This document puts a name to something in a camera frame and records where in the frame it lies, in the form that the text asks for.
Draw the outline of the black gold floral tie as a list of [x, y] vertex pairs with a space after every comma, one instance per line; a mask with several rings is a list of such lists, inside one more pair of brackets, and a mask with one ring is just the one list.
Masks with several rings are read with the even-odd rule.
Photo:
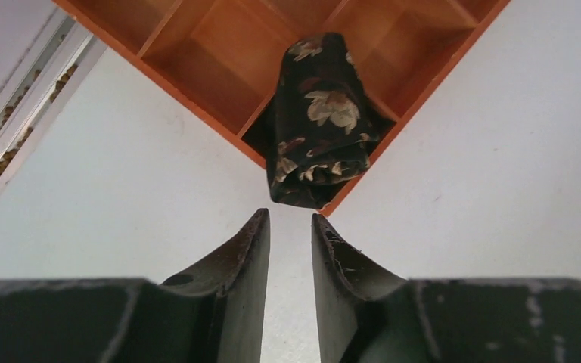
[[269, 196], [322, 209], [370, 169], [394, 121], [373, 105], [340, 33], [300, 39], [284, 53], [267, 115]]

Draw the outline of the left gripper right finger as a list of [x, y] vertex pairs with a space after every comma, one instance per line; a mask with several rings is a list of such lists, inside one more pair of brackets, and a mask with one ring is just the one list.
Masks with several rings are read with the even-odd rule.
[[312, 217], [323, 362], [581, 362], [581, 280], [405, 279]]

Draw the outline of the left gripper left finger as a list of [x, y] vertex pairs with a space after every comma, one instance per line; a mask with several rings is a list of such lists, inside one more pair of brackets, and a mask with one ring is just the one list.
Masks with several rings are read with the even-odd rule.
[[258, 362], [270, 216], [156, 284], [0, 280], [0, 362]]

